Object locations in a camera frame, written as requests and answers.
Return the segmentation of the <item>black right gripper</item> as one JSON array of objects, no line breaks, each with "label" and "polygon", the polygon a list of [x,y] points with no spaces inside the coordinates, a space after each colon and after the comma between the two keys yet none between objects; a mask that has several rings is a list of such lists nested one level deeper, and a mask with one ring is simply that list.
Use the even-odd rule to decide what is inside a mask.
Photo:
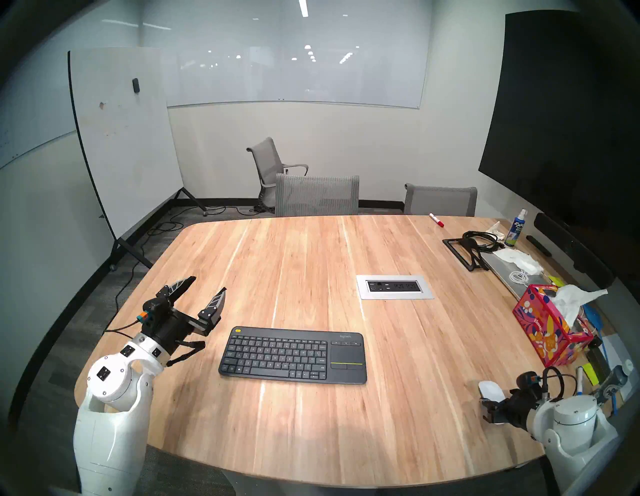
[{"label": "black right gripper", "polygon": [[528,430],[527,418],[535,412],[543,397],[537,374],[521,374],[516,379],[516,388],[509,390],[509,397],[502,401],[481,398],[482,418],[490,424],[512,426]]}]

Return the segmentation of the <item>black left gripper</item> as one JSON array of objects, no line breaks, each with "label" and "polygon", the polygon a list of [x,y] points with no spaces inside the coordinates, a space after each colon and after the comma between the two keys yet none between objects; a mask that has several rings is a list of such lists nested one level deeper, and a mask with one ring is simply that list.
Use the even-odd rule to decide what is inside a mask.
[{"label": "black left gripper", "polygon": [[167,360],[165,367],[183,362],[203,350],[206,346],[203,340],[187,342],[185,338],[192,333],[207,337],[222,318],[226,287],[222,287],[212,297],[198,313],[197,319],[174,308],[171,301],[177,301],[196,279],[196,276],[189,276],[172,285],[165,285],[156,293],[157,298],[143,304],[143,311],[140,313],[141,332],[155,342],[156,348],[163,349],[169,357],[180,346],[191,349],[178,358]]}]

